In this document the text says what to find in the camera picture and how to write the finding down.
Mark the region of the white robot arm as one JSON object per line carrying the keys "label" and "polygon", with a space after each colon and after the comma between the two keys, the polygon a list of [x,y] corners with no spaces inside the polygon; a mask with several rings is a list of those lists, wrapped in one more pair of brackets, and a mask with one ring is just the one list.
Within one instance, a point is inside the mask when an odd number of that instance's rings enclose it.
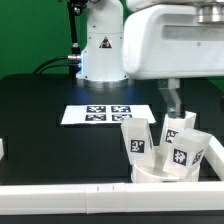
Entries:
{"label": "white robot arm", "polygon": [[87,0],[77,78],[102,87],[157,79],[172,118],[182,78],[224,76],[224,0]]}

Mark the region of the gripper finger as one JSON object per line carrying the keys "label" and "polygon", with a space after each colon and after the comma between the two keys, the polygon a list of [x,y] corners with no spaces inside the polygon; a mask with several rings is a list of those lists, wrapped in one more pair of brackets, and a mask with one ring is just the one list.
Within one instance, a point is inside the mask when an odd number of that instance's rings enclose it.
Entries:
{"label": "gripper finger", "polygon": [[160,79],[159,91],[167,105],[169,118],[184,118],[185,110],[177,90],[180,88],[179,79]]}

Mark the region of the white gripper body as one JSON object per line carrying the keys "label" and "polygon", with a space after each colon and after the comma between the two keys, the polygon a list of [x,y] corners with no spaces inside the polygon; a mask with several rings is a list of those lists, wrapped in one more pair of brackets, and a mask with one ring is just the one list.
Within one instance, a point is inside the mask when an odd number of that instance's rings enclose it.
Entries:
{"label": "white gripper body", "polygon": [[224,76],[224,3],[132,12],[124,24],[122,61],[133,79]]}

